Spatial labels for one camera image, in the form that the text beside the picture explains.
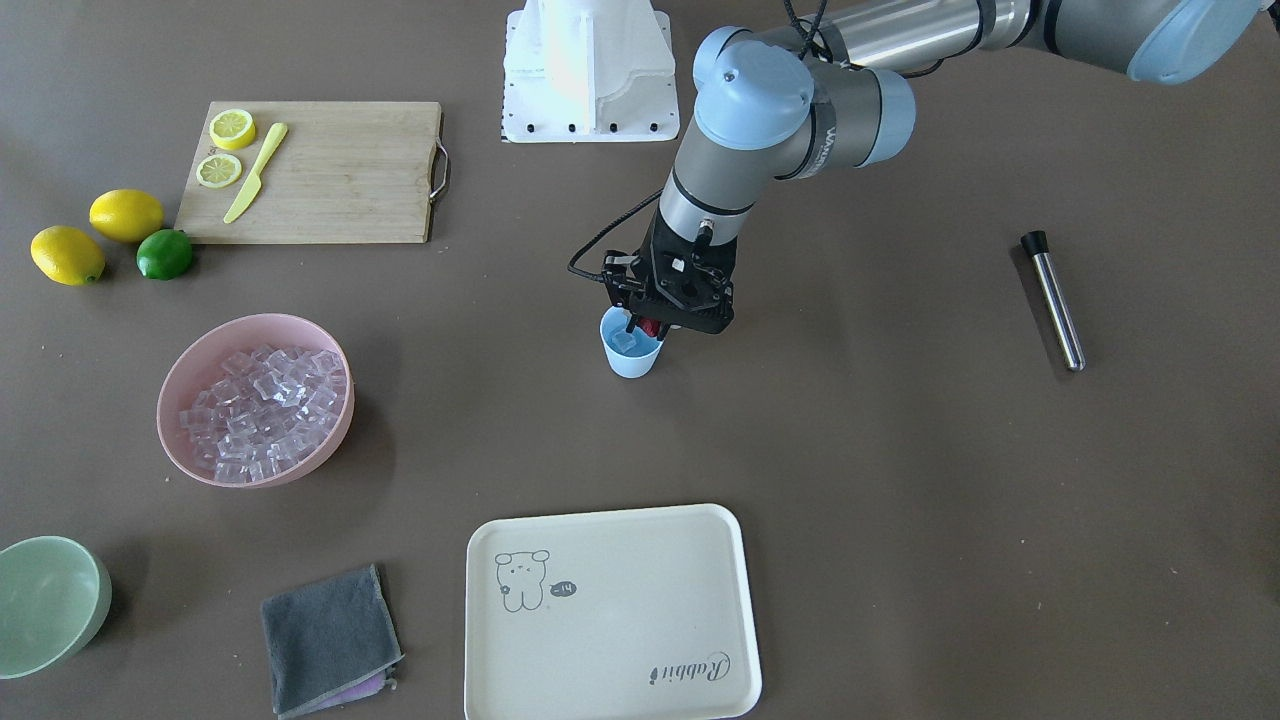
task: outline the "brown table surface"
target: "brown table surface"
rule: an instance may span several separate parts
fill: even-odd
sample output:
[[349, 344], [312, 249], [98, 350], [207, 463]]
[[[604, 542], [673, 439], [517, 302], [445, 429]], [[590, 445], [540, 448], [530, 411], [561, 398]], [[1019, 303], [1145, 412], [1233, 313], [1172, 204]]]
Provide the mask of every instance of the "brown table surface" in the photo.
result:
[[[78, 656], [0, 683], [0, 716], [270, 717], [260, 602], [378, 562], [399, 689], [329, 712], [461, 717], [479, 525], [705, 501], [744, 529], [753, 717], [1280, 716], [1268, 23], [1181, 87], [1029, 50], [913, 81], [908, 149], [768, 188], [737, 320], [673, 333], [622, 380], [605, 295], [564, 263], [663, 183], [677, 145], [500, 143], [518, 8], [0, 8], [0, 547], [77, 538], [116, 598]], [[658, 9], [686, 120], [708, 32], [785, 23], [773, 0]], [[37, 272], [29, 238], [88, 229], [106, 190], [147, 190], [172, 222], [228, 99], [442, 102], [454, 167], [431, 241], [202, 247], [168, 283], [102, 241], [95, 287]], [[604, 245], [632, 250], [644, 222]], [[1012, 250], [1034, 228], [1079, 375]], [[160, 383], [205, 331], [262, 311], [343, 345], [351, 433], [288, 486], [197, 483], [156, 438]]]

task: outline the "yellow knife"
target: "yellow knife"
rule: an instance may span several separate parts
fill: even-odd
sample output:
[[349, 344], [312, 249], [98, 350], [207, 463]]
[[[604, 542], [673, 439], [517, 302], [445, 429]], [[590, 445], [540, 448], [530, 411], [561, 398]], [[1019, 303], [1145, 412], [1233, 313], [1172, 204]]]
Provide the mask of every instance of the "yellow knife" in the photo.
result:
[[271, 159], [275, 149], [280, 146], [280, 141], [284, 140], [284, 133], [287, 132], [289, 132], [289, 126], [284, 123], [275, 123], [271, 126], [271, 129], [266, 131], [266, 140], [262, 141], [262, 149], [257, 151], [257, 160], [253, 160], [253, 167], [244, 176], [241, 191], [236, 193], [236, 200], [232, 202], [230, 209], [223, 215], [224, 223], [232, 223], [236, 218], [239, 218], [248, 209], [250, 204], [253, 202], [253, 199], [257, 197], [257, 192], [262, 190], [262, 178], [260, 177], [262, 168]]

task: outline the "blue joint cap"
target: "blue joint cap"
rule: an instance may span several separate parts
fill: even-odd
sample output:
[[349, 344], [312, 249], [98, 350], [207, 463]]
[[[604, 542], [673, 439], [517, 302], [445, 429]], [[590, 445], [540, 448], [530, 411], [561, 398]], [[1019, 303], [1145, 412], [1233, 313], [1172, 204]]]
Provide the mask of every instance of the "blue joint cap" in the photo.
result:
[[1257, 14], [1257, 0], [1183, 0], [1138, 47], [1128, 74], [1161, 85], [1187, 82], [1226, 55]]
[[800, 129], [812, 101], [813, 76], [799, 58], [745, 40], [726, 47], [704, 76], [694, 120], [717, 145], [764, 150]]
[[868, 69], [881, 87], [881, 127], [870, 154], [859, 168], [893, 158], [906, 147], [915, 131], [915, 94], [906, 78], [890, 70]]
[[724, 51], [724, 46], [728, 45], [730, 38], [740, 32], [750, 33], [751, 31], [745, 27], [722, 27], [712, 31], [712, 33], [707, 36], [707, 40], [703, 40], [703, 44], [698, 46], [698, 54], [694, 55], [695, 88], [703, 88], [703, 83], [707, 82], [707, 78], [712, 77], [712, 72], [719, 54]]

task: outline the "robotic arm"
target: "robotic arm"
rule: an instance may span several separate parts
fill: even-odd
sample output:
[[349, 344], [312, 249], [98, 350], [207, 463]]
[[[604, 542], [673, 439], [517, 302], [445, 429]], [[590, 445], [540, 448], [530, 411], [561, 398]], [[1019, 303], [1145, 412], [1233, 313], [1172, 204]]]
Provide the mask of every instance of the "robotic arm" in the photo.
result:
[[900, 73], [1025, 46], [1175, 85], [1226, 54], [1260, 9], [1258, 0], [869, 0], [764, 33], [717, 29], [694, 59], [694, 122], [640, 249], [608, 251], [598, 275], [577, 269], [614, 223], [570, 270], [631, 311], [628, 332], [719, 333], [733, 319], [737, 237], [769, 181], [867, 167], [906, 146], [915, 99]]

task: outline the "white cup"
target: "white cup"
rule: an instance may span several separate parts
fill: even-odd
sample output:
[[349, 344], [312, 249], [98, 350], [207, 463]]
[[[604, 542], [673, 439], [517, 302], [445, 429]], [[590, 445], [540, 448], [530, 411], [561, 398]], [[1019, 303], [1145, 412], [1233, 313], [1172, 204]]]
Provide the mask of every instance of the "white cup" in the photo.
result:
[[600, 342], [609, 368], [623, 378], [639, 378], [653, 368], [662, 343], [645, 334], [639, 327], [627, 333], [631, 316], [622, 307], [609, 307], [600, 318]]

